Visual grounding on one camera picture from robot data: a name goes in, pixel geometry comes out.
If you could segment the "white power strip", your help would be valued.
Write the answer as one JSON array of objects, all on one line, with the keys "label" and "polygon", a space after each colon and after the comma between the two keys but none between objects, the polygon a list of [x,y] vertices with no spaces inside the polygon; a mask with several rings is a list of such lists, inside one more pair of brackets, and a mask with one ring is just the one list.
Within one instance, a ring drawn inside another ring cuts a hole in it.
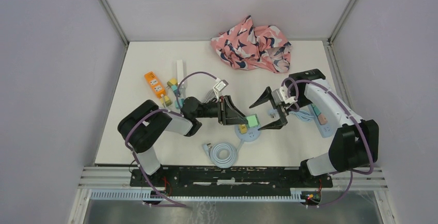
[{"label": "white power strip", "polygon": [[186,76],[186,73],[185,73],[185,63],[184,63],[184,61],[183,60],[177,60],[176,61],[176,70],[177,70],[177,81],[178,81],[178,85],[180,86],[182,86],[184,83],[183,83],[183,79],[185,78],[185,76]]}]

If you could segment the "orange power strip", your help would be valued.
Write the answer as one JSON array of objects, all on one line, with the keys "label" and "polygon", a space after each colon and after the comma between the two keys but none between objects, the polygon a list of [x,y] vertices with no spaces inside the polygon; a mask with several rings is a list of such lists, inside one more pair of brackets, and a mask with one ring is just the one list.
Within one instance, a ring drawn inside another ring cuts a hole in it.
[{"label": "orange power strip", "polygon": [[144,78],[157,98],[160,99],[166,95],[165,86],[152,71],[146,73]]}]

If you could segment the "yellow USB plug adapter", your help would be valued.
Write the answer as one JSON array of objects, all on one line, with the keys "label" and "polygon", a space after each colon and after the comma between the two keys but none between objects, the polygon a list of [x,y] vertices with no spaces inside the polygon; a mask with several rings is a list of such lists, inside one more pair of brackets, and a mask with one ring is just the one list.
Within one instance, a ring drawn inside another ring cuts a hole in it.
[{"label": "yellow USB plug adapter", "polygon": [[161,95],[160,101],[165,108],[171,106],[173,103],[172,100],[167,95]]}]

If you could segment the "light blue power strip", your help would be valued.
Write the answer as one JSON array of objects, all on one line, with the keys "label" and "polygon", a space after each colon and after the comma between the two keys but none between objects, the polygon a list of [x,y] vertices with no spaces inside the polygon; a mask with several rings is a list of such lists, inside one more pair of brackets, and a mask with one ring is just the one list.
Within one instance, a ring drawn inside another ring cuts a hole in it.
[{"label": "light blue power strip", "polygon": [[321,111],[319,111],[318,107],[314,104],[310,104],[308,109],[310,113],[314,116],[314,122],[320,132],[321,137],[331,137],[334,134],[334,131],[331,129],[325,115]]}]

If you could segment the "round blue socket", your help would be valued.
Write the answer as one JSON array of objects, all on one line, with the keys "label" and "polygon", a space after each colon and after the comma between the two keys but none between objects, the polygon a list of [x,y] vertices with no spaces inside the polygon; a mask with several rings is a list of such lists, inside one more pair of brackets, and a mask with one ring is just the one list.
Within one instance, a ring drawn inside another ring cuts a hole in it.
[{"label": "round blue socket", "polygon": [[235,131],[235,134],[239,140],[241,140],[243,142],[253,142],[253,141],[257,140],[261,135],[261,131],[259,130],[259,128],[261,128],[260,125],[258,125],[256,127],[248,127],[246,130],[246,133],[242,134],[240,132],[239,126],[236,125],[234,127],[234,131]]}]

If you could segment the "teal USB plug adapter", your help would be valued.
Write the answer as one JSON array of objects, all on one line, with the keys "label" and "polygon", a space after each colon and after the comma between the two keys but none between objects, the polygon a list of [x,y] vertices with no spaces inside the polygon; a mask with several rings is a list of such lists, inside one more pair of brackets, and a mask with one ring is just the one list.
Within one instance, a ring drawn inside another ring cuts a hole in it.
[{"label": "teal USB plug adapter", "polygon": [[184,101],[184,99],[177,99],[177,100],[175,100],[175,108],[176,109],[181,109],[183,107],[183,101]]}]

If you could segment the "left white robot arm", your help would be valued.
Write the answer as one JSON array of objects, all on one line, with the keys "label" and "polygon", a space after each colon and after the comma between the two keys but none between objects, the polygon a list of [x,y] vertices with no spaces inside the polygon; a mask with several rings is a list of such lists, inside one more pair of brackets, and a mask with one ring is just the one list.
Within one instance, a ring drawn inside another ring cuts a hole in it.
[{"label": "left white robot arm", "polygon": [[180,111],[159,108],[154,101],[146,100],[117,126],[126,147],[143,172],[143,180],[150,186],[159,185],[163,178],[153,145],[164,131],[191,137],[202,126],[200,118],[216,118],[221,125],[248,124],[247,117],[235,107],[228,95],[207,103],[188,97]]}]

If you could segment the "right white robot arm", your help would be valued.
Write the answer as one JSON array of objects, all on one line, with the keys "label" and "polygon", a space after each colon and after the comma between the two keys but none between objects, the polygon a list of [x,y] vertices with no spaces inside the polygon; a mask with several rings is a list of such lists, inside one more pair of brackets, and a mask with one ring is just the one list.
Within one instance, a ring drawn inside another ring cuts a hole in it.
[{"label": "right white robot arm", "polygon": [[374,120],[363,119],[348,107],[319,69],[292,73],[278,89],[266,87],[250,107],[266,102],[277,110],[279,119],[261,127],[262,130],[279,130],[288,123],[286,117],[290,112],[314,105],[335,132],[326,153],[301,162],[298,179],[303,186],[313,186],[320,175],[327,173],[373,173],[378,159],[378,124]]}]

